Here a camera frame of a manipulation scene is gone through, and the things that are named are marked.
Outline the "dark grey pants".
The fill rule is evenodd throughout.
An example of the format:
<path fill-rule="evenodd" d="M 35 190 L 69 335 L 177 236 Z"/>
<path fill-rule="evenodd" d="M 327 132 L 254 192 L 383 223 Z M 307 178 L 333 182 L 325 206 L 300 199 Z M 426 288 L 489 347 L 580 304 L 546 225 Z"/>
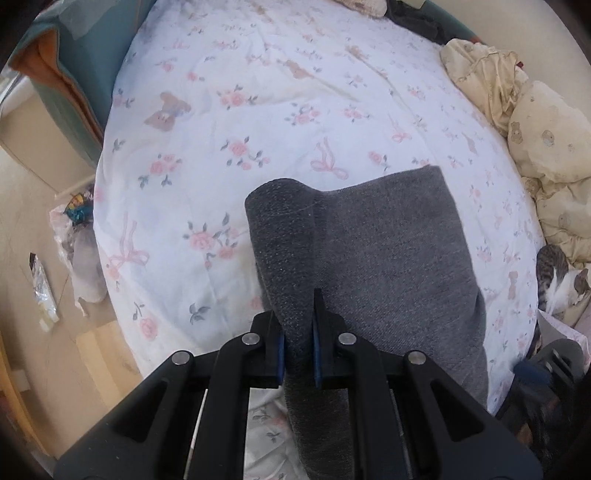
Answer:
<path fill-rule="evenodd" d="M 287 342 L 283 392 L 308 477 L 353 475 L 346 394 L 315 385 L 315 291 L 349 332 L 385 352 L 426 353 L 486 402 L 486 304 L 439 168 L 328 192 L 277 179 L 249 194 L 245 212 L 263 304 Z"/>

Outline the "grey tabby white cat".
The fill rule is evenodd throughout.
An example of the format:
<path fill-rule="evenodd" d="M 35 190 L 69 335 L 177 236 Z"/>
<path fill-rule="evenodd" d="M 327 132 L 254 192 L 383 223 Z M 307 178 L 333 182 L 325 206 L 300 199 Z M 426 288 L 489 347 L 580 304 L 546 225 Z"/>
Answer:
<path fill-rule="evenodd" d="M 564 314 L 590 292 L 587 268 L 572 267 L 558 245 L 544 245 L 536 257 L 538 308 L 549 315 Z"/>

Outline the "silver foil wrapper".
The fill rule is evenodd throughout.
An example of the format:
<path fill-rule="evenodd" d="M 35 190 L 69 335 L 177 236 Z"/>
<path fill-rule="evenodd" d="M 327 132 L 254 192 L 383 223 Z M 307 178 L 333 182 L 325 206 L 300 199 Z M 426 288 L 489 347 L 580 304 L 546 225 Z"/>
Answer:
<path fill-rule="evenodd" d="M 48 333 L 59 321 L 57 305 L 43 264 L 33 252 L 29 254 L 29 268 L 32 276 L 35 302 L 39 308 L 39 324 L 41 329 Z"/>

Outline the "plastic bag on floor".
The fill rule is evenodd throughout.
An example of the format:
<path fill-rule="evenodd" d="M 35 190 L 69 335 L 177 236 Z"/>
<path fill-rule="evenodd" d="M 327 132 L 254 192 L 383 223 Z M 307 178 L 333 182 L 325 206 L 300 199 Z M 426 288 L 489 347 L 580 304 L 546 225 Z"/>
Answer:
<path fill-rule="evenodd" d="M 93 196 L 89 190 L 75 194 L 68 203 L 49 213 L 58 256 L 66 266 L 75 306 L 84 316 L 87 304 L 101 303 L 107 287 L 93 229 Z"/>

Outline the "cream yellow duvet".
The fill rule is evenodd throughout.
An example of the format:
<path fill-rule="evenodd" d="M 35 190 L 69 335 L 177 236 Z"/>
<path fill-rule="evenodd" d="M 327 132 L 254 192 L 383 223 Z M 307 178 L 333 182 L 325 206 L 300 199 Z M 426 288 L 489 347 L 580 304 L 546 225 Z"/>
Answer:
<path fill-rule="evenodd" d="M 454 84 L 506 138 L 547 242 L 572 264 L 588 264 L 590 121 L 530 79 L 513 51 L 453 39 L 440 56 Z"/>

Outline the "beige cabinet beside bed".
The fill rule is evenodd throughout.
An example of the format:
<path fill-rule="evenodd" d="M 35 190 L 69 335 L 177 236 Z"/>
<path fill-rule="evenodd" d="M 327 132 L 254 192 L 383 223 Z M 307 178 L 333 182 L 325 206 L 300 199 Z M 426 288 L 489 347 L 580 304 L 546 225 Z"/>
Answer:
<path fill-rule="evenodd" d="M 1 118 L 1 147 L 56 194 L 94 177 L 95 168 L 74 150 L 37 94 Z"/>

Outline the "white floral bed sheet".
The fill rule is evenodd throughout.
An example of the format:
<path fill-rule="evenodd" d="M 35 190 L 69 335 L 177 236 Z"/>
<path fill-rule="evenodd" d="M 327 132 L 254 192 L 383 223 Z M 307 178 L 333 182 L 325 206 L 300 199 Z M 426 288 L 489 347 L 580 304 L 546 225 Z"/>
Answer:
<path fill-rule="evenodd" d="M 245 200 L 293 179 L 328 192 L 437 167 L 486 304 L 496 412 L 536 327 L 534 207 L 505 139 L 439 47 L 335 1 L 159 1 L 114 85 L 94 229 L 143 375 L 249 330 L 263 304 Z M 311 479 L 283 388 L 250 396 L 245 477 Z"/>

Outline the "teal mattress pad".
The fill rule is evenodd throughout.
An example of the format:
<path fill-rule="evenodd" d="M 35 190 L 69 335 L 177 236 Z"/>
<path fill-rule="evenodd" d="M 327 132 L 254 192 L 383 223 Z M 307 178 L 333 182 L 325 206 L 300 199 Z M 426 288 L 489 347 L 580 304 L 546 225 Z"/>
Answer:
<path fill-rule="evenodd" d="M 114 83 L 152 1 L 52 1 L 28 27 L 8 66 L 28 77 L 58 129 L 98 163 Z"/>

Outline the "black garment on bed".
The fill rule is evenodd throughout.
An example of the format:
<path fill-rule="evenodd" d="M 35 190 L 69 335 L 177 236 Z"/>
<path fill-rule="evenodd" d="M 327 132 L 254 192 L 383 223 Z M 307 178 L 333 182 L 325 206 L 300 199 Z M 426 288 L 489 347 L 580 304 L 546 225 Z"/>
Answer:
<path fill-rule="evenodd" d="M 453 36 L 444 26 L 433 18 L 421 13 L 418 9 L 408 6 L 403 1 L 387 1 L 386 16 L 397 24 L 438 45 L 445 45 Z"/>

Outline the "cream fleece pillow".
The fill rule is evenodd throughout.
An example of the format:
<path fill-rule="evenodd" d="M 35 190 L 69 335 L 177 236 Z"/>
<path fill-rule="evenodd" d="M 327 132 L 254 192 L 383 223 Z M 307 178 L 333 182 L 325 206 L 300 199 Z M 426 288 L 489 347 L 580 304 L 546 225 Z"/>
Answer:
<path fill-rule="evenodd" d="M 383 18 L 388 11 L 386 0 L 335 0 L 346 6 L 349 10 L 356 11 L 373 18 Z"/>

